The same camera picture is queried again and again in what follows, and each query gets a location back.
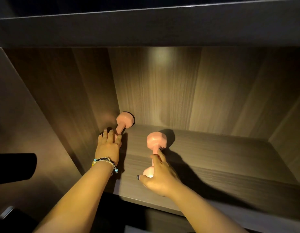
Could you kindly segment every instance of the shelf surface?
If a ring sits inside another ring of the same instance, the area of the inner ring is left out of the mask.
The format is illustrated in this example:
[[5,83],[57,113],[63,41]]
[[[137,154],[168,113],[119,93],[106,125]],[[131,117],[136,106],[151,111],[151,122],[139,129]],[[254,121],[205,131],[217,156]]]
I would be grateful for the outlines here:
[[271,144],[263,140],[134,125],[123,137],[118,166],[122,173],[114,175],[106,191],[181,215],[171,200],[136,179],[152,163],[146,138],[155,131],[167,135],[168,145],[175,140],[163,152],[182,182],[201,196],[220,206],[300,220],[300,186]]

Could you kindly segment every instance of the hand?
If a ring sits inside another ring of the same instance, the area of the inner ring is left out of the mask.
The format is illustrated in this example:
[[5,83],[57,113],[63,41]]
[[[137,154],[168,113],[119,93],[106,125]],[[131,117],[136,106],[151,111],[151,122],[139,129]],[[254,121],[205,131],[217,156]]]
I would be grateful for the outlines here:
[[98,137],[98,145],[95,153],[95,158],[109,157],[115,165],[118,164],[120,147],[122,145],[122,135],[118,135],[116,141],[114,141],[114,132],[105,129],[104,134],[100,134]]
[[181,184],[175,171],[168,165],[163,153],[159,150],[158,154],[150,156],[154,164],[154,174],[152,178],[139,175],[139,179],[145,187],[153,192],[170,197],[174,187]]

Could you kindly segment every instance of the right hand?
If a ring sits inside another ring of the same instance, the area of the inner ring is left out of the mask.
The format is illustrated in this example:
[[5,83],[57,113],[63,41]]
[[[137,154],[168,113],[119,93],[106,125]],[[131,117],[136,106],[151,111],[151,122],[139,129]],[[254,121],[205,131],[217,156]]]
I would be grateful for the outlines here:
[[153,192],[170,197],[176,185],[181,184],[175,171],[166,162],[166,158],[159,150],[158,154],[150,156],[154,164],[154,174],[152,178],[145,175],[139,175],[139,181],[141,181],[145,187]]

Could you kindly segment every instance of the finger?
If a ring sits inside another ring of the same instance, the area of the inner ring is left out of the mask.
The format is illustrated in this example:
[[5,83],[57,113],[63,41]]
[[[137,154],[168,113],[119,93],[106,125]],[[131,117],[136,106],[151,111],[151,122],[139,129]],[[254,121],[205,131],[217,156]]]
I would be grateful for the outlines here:
[[166,162],[165,155],[160,150],[157,151],[157,155],[160,157],[162,162]]
[[115,142],[119,147],[122,145],[122,135],[118,135]]
[[108,134],[107,143],[113,143],[113,130],[111,129]]
[[99,135],[98,135],[98,144],[101,143],[101,140],[102,140],[102,134],[99,133]]
[[137,179],[142,183],[144,184],[147,188],[149,187],[149,183],[151,181],[151,178],[150,177],[147,177],[145,175],[138,175],[137,176]]
[[103,134],[103,136],[102,136],[101,143],[102,143],[102,144],[106,143],[107,138],[108,138],[108,130],[105,129],[105,130],[104,130],[104,134]]
[[153,166],[155,167],[156,165],[161,164],[161,161],[159,160],[159,157],[155,154],[150,155],[153,161]]

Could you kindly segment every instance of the left hand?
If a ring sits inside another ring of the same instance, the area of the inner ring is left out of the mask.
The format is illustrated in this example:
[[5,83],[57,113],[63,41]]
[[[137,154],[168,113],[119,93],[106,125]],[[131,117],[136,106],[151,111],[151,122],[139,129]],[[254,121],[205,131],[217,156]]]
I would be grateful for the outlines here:
[[116,141],[114,140],[114,132],[104,130],[104,134],[98,137],[98,145],[95,153],[95,158],[109,157],[115,165],[118,164],[122,135],[118,135]]

